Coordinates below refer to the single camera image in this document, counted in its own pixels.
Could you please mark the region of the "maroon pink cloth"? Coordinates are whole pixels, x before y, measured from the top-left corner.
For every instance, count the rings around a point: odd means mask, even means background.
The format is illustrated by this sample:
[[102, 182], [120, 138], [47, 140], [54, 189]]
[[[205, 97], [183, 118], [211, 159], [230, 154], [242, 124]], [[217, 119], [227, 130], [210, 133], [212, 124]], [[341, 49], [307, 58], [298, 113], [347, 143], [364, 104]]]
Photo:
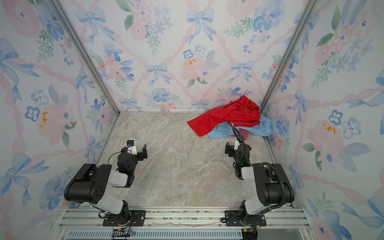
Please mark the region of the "maroon pink cloth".
[[244, 129], [238, 129], [240, 134], [243, 136], [243, 139], [244, 140], [247, 140], [247, 138], [249, 137], [250, 135], [250, 132], [247, 131], [247, 130], [244, 130]]

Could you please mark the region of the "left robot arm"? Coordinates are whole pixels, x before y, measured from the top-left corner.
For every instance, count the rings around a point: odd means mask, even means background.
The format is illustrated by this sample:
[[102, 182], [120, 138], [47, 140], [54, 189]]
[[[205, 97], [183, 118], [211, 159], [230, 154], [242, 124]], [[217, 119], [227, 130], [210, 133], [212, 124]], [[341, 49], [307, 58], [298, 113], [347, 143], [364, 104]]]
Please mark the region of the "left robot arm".
[[108, 187], [130, 188], [135, 179], [139, 161], [148, 158], [147, 146], [138, 152], [134, 140], [116, 153], [117, 169], [111, 164], [84, 164], [65, 188], [67, 201], [78, 204], [88, 203], [98, 209], [104, 227], [142, 227], [146, 211], [130, 210], [127, 201], [114, 197]]

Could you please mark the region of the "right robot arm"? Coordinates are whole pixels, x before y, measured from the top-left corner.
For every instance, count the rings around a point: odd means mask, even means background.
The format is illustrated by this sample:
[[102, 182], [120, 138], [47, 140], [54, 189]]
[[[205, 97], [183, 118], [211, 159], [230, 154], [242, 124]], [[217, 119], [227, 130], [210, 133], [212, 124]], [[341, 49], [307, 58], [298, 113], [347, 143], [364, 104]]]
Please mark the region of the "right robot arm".
[[267, 225], [265, 214], [290, 204], [295, 200], [293, 187], [282, 165], [250, 162], [251, 147], [235, 141], [226, 143], [225, 154], [234, 159], [235, 175], [240, 180], [254, 181], [255, 195], [245, 200], [238, 211], [225, 211], [221, 223], [227, 227], [244, 226], [250, 231]]

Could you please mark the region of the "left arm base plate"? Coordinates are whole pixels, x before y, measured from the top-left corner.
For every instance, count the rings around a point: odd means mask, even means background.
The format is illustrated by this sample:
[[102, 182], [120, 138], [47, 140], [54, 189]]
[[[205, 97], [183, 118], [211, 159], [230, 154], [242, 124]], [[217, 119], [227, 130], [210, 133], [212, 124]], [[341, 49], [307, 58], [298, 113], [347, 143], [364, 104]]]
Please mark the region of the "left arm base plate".
[[146, 213], [145, 210], [130, 210], [127, 217], [111, 217], [107, 215], [104, 218], [103, 227], [143, 227]]

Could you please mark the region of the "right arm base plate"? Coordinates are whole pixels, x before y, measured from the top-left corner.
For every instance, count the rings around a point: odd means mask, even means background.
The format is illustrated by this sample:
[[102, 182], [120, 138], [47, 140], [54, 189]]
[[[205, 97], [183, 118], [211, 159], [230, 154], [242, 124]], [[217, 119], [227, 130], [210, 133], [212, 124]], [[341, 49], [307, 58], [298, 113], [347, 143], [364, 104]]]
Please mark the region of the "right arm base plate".
[[266, 227], [267, 222], [265, 216], [249, 215], [240, 211], [225, 211], [225, 217], [221, 219], [221, 223], [227, 227]]

